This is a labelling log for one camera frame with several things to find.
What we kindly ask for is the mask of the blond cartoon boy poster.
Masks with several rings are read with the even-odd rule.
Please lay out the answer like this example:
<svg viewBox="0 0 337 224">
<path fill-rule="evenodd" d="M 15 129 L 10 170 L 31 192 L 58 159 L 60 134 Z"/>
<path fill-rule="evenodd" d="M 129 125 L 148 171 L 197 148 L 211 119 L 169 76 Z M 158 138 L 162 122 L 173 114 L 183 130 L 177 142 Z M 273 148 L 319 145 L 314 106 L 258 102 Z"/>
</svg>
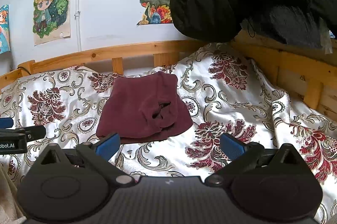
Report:
<svg viewBox="0 0 337 224">
<path fill-rule="evenodd" d="M 71 37 L 70 0 L 34 0 L 34 44 Z"/>
</svg>

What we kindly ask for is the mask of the blue cartoon poster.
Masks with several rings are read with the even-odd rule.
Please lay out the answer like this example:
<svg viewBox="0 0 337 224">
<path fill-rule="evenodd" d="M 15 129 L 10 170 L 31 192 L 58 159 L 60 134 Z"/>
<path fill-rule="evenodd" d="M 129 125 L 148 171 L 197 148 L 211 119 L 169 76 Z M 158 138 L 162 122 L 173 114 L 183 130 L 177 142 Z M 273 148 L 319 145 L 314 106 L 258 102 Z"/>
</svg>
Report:
<svg viewBox="0 0 337 224">
<path fill-rule="evenodd" d="M 10 51 L 9 6 L 3 5 L 0 11 L 0 52 Z"/>
</svg>

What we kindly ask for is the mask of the floral satin bedspread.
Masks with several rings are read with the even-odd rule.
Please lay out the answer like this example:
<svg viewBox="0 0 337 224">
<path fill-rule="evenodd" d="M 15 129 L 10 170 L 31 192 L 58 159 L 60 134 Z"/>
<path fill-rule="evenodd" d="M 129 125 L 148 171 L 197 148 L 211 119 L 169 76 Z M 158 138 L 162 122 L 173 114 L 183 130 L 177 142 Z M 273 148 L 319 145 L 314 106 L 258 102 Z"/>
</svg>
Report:
<svg viewBox="0 0 337 224">
<path fill-rule="evenodd" d="M 230 161 L 219 147 L 222 133 L 266 148 L 292 144 L 322 186 L 319 223 L 336 221 L 336 121 L 273 86 L 255 62 L 226 45 L 210 44 L 164 69 L 177 77 L 177 92 L 192 127 L 164 141 L 124 144 L 111 163 L 142 176 L 206 178 Z M 1 94 L 1 116 L 15 127 L 43 125 L 46 137 L 25 154 L 1 156 L 1 169 L 19 185 L 41 151 L 56 143 L 73 148 L 96 143 L 95 132 L 117 75 L 86 67 L 38 73 L 16 80 Z"/>
</svg>

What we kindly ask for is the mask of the wooden bed frame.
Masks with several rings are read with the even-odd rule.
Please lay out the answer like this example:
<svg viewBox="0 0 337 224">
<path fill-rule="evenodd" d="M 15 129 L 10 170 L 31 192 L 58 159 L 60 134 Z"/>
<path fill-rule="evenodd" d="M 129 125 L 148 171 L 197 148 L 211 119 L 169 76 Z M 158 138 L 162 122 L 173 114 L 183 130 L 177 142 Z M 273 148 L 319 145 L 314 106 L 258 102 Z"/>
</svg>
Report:
<svg viewBox="0 0 337 224">
<path fill-rule="evenodd" d="M 271 38 L 242 30 L 231 41 L 242 55 L 256 61 L 268 80 L 330 118 L 336 118 L 336 52 L 305 50 L 283 45 Z M 191 53 L 204 45 L 193 40 L 134 43 L 86 50 L 36 62 L 21 63 L 1 75 L 1 87 L 29 74 L 41 73 L 90 62 L 112 61 L 112 70 L 123 73 L 123 59 L 152 55 L 154 66 L 167 66 L 179 60 L 179 53 Z"/>
</svg>

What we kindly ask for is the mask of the white wall conduit pipe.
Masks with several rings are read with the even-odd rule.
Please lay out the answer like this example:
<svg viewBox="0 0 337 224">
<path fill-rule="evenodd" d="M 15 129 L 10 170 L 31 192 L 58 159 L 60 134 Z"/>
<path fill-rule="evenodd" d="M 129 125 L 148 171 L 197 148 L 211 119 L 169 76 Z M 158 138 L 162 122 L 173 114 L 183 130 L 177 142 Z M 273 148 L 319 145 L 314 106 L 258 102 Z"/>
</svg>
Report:
<svg viewBox="0 0 337 224">
<path fill-rule="evenodd" d="M 80 0 L 75 0 L 75 29 L 76 29 L 76 43 L 78 51 L 82 51 L 81 36 L 80 36 Z"/>
</svg>

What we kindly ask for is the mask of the maroon long-sleeve shirt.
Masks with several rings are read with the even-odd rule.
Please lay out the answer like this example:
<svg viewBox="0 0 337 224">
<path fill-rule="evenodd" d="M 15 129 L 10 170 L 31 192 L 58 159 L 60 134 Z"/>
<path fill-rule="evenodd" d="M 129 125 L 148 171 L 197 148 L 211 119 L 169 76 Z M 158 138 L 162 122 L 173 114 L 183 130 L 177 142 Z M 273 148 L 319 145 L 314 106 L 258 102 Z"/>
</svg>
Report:
<svg viewBox="0 0 337 224">
<path fill-rule="evenodd" d="M 177 93 L 178 79 L 162 71 L 139 78 L 116 78 L 96 129 L 100 139 L 111 133 L 121 143 L 162 141 L 193 125 Z"/>
</svg>

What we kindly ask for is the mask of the beige cloth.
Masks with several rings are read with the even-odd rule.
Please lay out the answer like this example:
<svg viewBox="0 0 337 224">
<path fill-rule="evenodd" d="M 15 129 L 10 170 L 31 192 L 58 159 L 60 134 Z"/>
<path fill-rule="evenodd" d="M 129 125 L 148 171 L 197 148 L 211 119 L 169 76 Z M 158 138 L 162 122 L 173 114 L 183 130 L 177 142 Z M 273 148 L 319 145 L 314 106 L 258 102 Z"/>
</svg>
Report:
<svg viewBox="0 0 337 224">
<path fill-rule="evenodd" d="M 17 203 L 17 188 L 1 165 L 0 179 L 0 218 L 1 224 L 24 223 L 26 217 Z"/>
</svg>

